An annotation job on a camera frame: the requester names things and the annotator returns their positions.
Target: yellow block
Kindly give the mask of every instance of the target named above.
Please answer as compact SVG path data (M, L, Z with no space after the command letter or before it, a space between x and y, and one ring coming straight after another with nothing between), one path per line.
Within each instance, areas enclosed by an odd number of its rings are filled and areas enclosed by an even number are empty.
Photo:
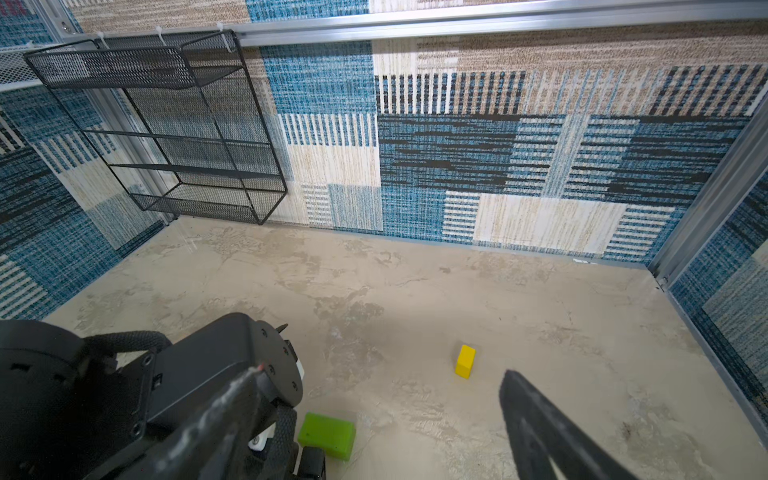
M456 362L456 375L468 379L474 361L475 349L470 346L462 345L462 351L459 353L458 361Z

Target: block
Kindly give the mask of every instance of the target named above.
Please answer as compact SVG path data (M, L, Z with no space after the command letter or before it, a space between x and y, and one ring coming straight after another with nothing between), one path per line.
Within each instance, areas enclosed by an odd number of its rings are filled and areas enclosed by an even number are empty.
M456 361L456 375L469 378L472 372L472 363L475 361L475 349L470 346L462 345L462 351L458 354Z
M302 447L323 449L326 455L349 461L355 444L355 425L344 420L308 412L299 431Z

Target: black mesh basket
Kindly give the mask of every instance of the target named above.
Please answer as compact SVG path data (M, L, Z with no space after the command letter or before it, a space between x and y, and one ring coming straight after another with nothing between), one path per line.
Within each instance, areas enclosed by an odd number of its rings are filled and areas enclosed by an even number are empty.
M261 225L286 196L285 177L236 35L230 31L83 40L29 52L25 60L112 173L166 172L162 194L126 191L142 210ZM87 128L61 89L120 89L141 125ZM105 157L105 140L139 137L154 154L126 163Z

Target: stained floor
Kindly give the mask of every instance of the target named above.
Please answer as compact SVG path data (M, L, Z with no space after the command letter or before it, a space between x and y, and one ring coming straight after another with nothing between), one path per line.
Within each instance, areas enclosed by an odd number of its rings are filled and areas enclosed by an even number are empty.
M768 456L645 270L182 217L48 317L173 341L233 311L283 333L307 411L357 425L332 480L517 478L517 369L639 478L765 478ZM478 350L469 380L453 373Z

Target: white zip tie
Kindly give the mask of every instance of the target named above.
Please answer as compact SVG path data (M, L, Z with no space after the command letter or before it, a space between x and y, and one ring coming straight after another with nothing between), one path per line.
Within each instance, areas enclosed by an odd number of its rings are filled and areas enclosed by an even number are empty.
M232 53L232 48L230 47L230 43L227 41L227 36L223 33L224 32L224 23L222 22L216 22L216 26L219 28L219 31L221 33L221 39L224 40L224 46L227 47L227 51L229 53Z
M159 26L159 25L158 25L158 26L157 26L157 27L155 27L154 29L157 31L157 36L158 36L158 37L160 37L160 41L162 41L162 42L163 42L163 45L167 47L167 46L168 46L168 44L167 44L167 43L165 43L165 38L163 38L163 27L161 27L161 26Z
M101 40L101 43L103 43L103 44L104 44L104 47L107 47L107 50L109 50L109 44L107 43L107 41L106 41L106 40L104 40L104 32L102 32L102 31L97 31L97 32L96 32L96 35L98 35L99 39Z

